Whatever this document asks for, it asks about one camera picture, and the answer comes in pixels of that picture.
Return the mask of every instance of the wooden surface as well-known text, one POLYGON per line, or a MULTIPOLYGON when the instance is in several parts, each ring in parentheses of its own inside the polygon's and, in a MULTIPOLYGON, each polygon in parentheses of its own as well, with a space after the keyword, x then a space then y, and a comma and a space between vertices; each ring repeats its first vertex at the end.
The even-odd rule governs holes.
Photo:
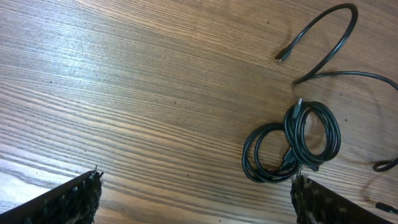
MULTIPOLYGON (((398 2, 353 1, 357 26, 324 70, 398 81, 398 2)), ((327 16, 278 65, 275 54, 315 16, 343 1, 3 0, 0 4, 0 212, 87 170, 105 171, 96 223, 295 223, 290 182, 255 184, 242 145, 282 121, 298 97, 326 104, 341 151, 317 182, 398 207, 396 91, 362 77, 292 89, 335 45, 349 11, 327 16)), ((309 141, 322 128, 310 119, 309 141)), ((283 133, 266 137, 275 167, 283 133)))

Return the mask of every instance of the wood grain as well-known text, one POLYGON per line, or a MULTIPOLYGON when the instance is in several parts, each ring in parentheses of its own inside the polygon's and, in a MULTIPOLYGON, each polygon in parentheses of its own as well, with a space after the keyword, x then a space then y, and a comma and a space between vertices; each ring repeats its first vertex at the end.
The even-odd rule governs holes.
MULTIPOLYGON (((344 32, 348 11, 327 16, 278 65, 274 55, 343 1, 2 1, 0 212, 98 165, 96 223, 295 223, 289 181, 255 184, 241 148, 256 127, 281 121, 298 97, 326 104, 342 133, 338 156, 312 179, 392 222, 365 200, 398 207, 396 91, 361 77, 294 89, 344 32)), ((354 1, 357 26, 325 70, 398 81, 398 3, 354 1)), ((308 144, 322 147, 316 119, 308 144)), ((261 161, 279 165, 283 133, 261 161)))

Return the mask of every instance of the cable coil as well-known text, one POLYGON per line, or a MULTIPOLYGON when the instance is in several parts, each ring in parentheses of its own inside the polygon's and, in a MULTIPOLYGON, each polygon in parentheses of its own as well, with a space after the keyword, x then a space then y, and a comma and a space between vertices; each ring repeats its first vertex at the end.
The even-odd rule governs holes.
POLYGON ((302 166, 308 166, 317 171, 319 166, 333 159, 340 150, 341 135, 336 118, 322 103, 302 102, 291 106, 283 123, 268 123, 254 130, 243 146, 242 166, 246 176, 254 182, 282 182, 294 175, 302 166), (312 154, 305 143, 304 129, 308 115, 314 112, 323 124, 326 134, 326 147, 319 155, 312 154), (259 146, 271 131, 283 131, 290 144, 290 149, 284 156, 284 161, 278 170, 267 170, 259 162, 259 146), (254 160, 257 169, 253 168, 248 159, 252 143, 258 137, 254 146, 254 160))

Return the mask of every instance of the cable plug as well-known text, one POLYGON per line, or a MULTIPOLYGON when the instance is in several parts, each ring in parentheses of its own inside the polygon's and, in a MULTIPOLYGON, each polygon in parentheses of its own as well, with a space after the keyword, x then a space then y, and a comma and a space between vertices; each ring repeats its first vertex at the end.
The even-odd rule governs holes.
POLYGON ((284 61, 287 59, 287 57, 290 55, 292 52, 292 49, 290 47, 286 47, 282 49, 275 57, 275 59, 279 62, 284 61))
POLYGON ((299 115, 300 109, 301 109, 301 104, 303 103, 303 99, 300 98, 298 99, 298 102, 296 105, 294 105, 294 109, 293 109, 293 119, 296 119, 297 116, 299 115))
POLYGON ((293 149, 290 147, 284 155, 283 163, 280 165, 279 170, 288 169, 296 163, 296 157, 294 156, 293 149))
POLYGON ((310 166, 309 167, 312 171, 318 172, 319 171, 319 166, 310 166))
POLYGON ((398 214, 398 209, 394 208, 394 207, 391 206, 391 205, 382 203, 382 202, 376 203, 376 208, 378 208, 378 209, 380 209, 380 210, 383 210, 383 211, 385 211, 385 212, 398 214))

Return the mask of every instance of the black cable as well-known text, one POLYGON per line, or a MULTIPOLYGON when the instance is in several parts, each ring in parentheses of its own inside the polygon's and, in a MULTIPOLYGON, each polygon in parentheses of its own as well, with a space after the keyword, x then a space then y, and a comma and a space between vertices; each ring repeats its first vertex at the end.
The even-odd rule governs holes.
MULTIPOLYGON (((317 73, 336 53, 339 49, 344 45, 347 41, 348 37, 351 35, 354 30, 355 24, 358 20, 358 9, 354 4, 346 3, 340 4, 334 7, 327 9, 325 12, 321 13, 317 16, 309 25, 307 25, 301 33, 290 43, 286 48, 282 49, 275 59, 284 61, 292 52, 293 47, 297 44, 297 42, 304 36, 304 34, 320 19, 325 17, 327 14, 339 10, 339 9, 349 9, 351 11, 351 21, 348 24, 348 27, 341 37, 341 39, 337 42, 337 44, 333 47, 333 49, 323 58, 317 66, 315 66, 311 71, 309 71, 306 75, 302 76, 293 81, 293 85, 297 85, 304 81, 320 78, 326 76, 333 75, 361 75, 364 77, 375 78, 381 81, 384 81, 398 90, 398 84, 392 81, 389 78, 383 77, 381 75, 376 75, 368 72, 359 72, 359 71, 339 71, 339 72, 322 72, 317 73)), ((337 121, 331 111, 323 104, 319 102, 303 102, 301 101, 297 105, 293 105, 290 107, 284 118, 284 122, 282 123, 269 123, 265 124, 256 130, 254 130, 249 137, 246 139, 246 142, 243 146, 243 156, 242 156, 242 167, 246 176, 255 182, 281 182, 283 180, 288 179, 293 174, 295 174, 302 164, 309 166, 314 171, 318 170, 318 167, 331 159, 333 159, 340 150, 341 144, 341 136, 340 129, 338 127, 337 121), (314 112, 323 123, 326 133, 326 147, 325 150, 319 154, 314 155, 309 150, 305 143, 304 137, 304 127, 305 120, 310 112, 314 112), (290 144, 290 149, 287 151, 284 156, 284 161, 278 170, 267 170, 261 166, 258 159, 258 151, 259 145, 264 137, 275 130, 283 130, 287 137, 287 140, 290 144), (248 151, 251 147, 251 144, 254 140, 259 136, 257 140, 256 146, 254 148, 254 160, 256 162, 257 168, 253 168, 248 159, 248 151)), ((377 162, 373 169, 377 172, 382 172, 388 169, 393 168, 398 164, 398 158, 391 161, 381 161, 377 162)))
POLYGON ((340 150, 340 129, 333 113, 325 105, 319 102, 302 102, 301 100, 291 106, 284 118, 283 123, 268 123, 255 129, 246 139, 243 146, 242 167, 246 176, 254 182, 282 182, 293 176, 305 164, 317 171, 319 166, 333 159, 340 150), (319 155, 312 154, 305 143, 304 128, 307 116, 314 112, 321 120, 326 134, 326 147, 319 155), (259 162, 259 146, 265 136, 271 131, 281 130, 285 133, 290 144, 282 165, 277 170, 267 170, 259 162), (249 159, 248 152, 254 140, 254 168, 249 159))
MULTIPOLYGON (((337 42, 335 47, 326 55, 324 59, 321 60, 321 62, 315 66, 310 72, 308 72, 306 75, 302 76, 301 78, 298 78, 293 81, 293 85, 297 85, 299 83, 305 82, 307 80, 313 79, 313 78, 321 78, 321 77, 326 77, 326 76, 333 76, 333 75, 360 75, 364 77, 370 77, 370 78, 375 78, 381 81, 384 81, 388 84, 390 84, 392 87, 394 87, 396 90, 398 90, 398 84, 394 81, 392 81, 389 78, 383 77, 381 75, 376 75, 373 73, 368 73, 368 72, 360 72, 360 71, 338 71, 338 72, 321 72, 317 73, 336 53, 339 51, 339 49, 343 46, 343 44, 347 41, 348 37, 351 35, 352 31, 354 30, 356 21, 358 20, 358 9, 354 4, 351 3, 346 3, 346 4, 340 4, 337 6, 333 6, 330 9, 326 10, 325 12, 321 13, 319 16, 317 16, 311 23, 309 23, 306 28, 304 28, 301 33, 299 33, 298 36, 290 43, 286 48, 282 49, 279 54, 276 56, 275 59, 277 60, 286 60, 287 57, 290 55, 293 47, 297 44, 297 42, 304 36, 304 34, 314 25, 316 24, 321 18, 323 18, 325 15, 339 9, 349 9, 351 11, 351 21, 348 24, 348 27, 341 37, 341 39, 337 42)), ((397 165, 398 163, 398 158, 395 160, 391 161, 381 161, 379 163, 382 163, 383 165, 386 165, 383 167, 383 169, 377 169, 374 168, 375 171, 381 172, 385 171, 388 169, 393 168, 394 166, 397 165)))

